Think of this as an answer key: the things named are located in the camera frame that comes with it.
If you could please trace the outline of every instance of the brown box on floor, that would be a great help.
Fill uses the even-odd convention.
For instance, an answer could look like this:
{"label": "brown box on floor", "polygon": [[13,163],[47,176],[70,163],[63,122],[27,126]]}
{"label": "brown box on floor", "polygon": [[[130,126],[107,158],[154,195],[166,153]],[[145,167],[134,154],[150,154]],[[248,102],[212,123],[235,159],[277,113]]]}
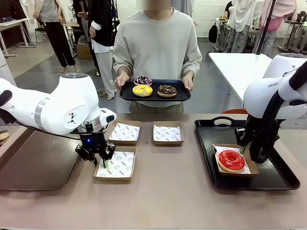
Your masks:
{"label": "brown box on floor", "polygon": [[78,44],[76,45],[77,54],[79,59],[92,59],[92,54],[88,44]]}
{"label": "brown box on floor", "polygon": [[153,139],[154,139],[154,126],[158,127],[179,127],[180,130],[180,140],[179,141],[157,141],[153,140],[155,145],[171,145],[171,146],[181,146],[184,141],[183,129],[180,121],[154,121],[153,122]]}
{"label": "brown box on floor", "polygon": [[99,163],[101,161],[101,158],[99,157],[99,158],[97,158],[98,164],[97,164],[97,166],[95,168],[95,172],[94,172],[94,178],[95,179],[97,179],[99,181],[131,181],[131,179],[133,177],[133,171],[134,171],[134,165],[135,165],[136,149],[135,148],[129,148],[129,147],[116,147],[115,151],[133,152],[134,153],[131,176],[130,177],[100,177],[100,176],[97,176]]}
{"label": "brown box on floor", "polygon": [[[235,148],[235,149],[244,149],[244,147],[239,146],[239,145],[232,145],[232,144],[214,144],[215,146],[220,146],[220,147],[229,147],[229,148]],[[249,150],[246,147],[246,149],[244,150],[244,154],[243,154],[244,160],[250,170],[250,174],[239,174],[239,173],[233,173],[233,172],[221,172],[220,171],[220,175],[223,176],[244,176],[244,177],[252,177],[255,175],[258,175],[258,169],[256,167],[255,162],[253,162],[250,158],[250,154],[249,154]]]}
{"label": "brown box on floor", "polygon": [[110,140],[110,135],[113,132],[113,130],[115,129],[117,123],[122,123],[122,124],[130,125],[130,126],[136,126],[136,127],[141,126],[140,121],[118,121],[118,120],[115,120],[114,122],[112,122],[109,125],[108,131],[106,132],[106,137],[108,137],[107,138],[108,142],[114,143],[114,144],[117,144],[117,145],[136,145],[138,140]]}

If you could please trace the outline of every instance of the yellow donut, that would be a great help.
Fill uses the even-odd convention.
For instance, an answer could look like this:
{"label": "yellow donut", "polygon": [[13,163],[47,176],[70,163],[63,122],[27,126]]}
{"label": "yellow donut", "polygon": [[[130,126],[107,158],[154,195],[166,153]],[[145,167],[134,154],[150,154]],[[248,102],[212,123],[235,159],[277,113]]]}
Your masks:
{"label": "yellow donut", "polygon": [[133,87],[132,92],[139,97],[148,97],[152,95],[153,89],[148,85],[138,85]]}

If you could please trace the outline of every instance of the pink garment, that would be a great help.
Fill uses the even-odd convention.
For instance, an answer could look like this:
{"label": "pink garment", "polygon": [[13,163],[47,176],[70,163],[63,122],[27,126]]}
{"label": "pink garment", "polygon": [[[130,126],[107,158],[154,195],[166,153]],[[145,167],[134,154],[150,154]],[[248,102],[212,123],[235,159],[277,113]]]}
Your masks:
{"label": "pink garment", "polygon": [[[262,9],[261,9],[261,20],[260,27],[264,27],[266,19],[268,17],[270,8],[272,5],[272,0],[264,0]],[[297,19],[297,2],[296,0],[276,0],[273,12],[272,19],[269,25],[271,31],[276,31],[280,27],[283,19],[289,14],[293,14],[292,20]]]}

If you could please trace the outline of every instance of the person holding tray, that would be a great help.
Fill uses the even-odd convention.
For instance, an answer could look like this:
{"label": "person holding tray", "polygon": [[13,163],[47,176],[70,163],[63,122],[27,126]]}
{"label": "person holding tray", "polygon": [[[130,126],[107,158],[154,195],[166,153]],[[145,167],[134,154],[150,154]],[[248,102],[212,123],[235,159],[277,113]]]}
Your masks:
{"label": "person holding tray", "polygon": [[[121,22],[113,50],[115,80],[121,88],[130,78],[180,80],[189,91],[202,60],[193,20],[171,0],[147,0]],[[131,102],[131,113],[183,113],[181,102]]]}

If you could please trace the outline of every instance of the black pole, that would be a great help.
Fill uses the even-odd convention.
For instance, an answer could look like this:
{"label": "black pole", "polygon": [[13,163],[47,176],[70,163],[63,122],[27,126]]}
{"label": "black pole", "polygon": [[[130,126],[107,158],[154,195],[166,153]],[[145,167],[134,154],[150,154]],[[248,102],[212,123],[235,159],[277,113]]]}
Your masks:
{"label": "black pole", "polygon": [[269,16],[267,17],[267,22],[265,23],[265,27],[264,27],[263,33],[261,35],[260,43],[259,43],[259,46],[258,46],[258,49],[257,49],[257,52],[256,52],[257,55],[260,54],[260,52],[261,52],[262,44],[263,44],[265,35],[268,31],[269,24],[271,22],[271,17],[272,17],[273,9],[274,9],[274,6],[275,6],[275,2],[276,2],[276,0],[272,0],[272,6],[270,8]]}

